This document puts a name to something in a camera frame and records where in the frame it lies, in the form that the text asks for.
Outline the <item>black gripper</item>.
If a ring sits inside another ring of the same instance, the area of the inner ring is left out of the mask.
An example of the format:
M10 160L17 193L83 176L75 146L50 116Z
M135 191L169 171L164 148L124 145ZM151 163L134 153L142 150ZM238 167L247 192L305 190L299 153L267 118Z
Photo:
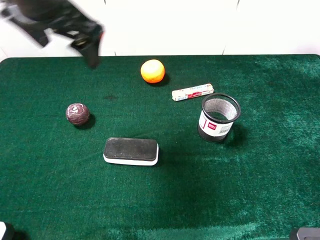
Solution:
M4 0L0 15L28 34L40 46L49 39L45 30L73 39L71 46L95 69L103 27L68 0Z

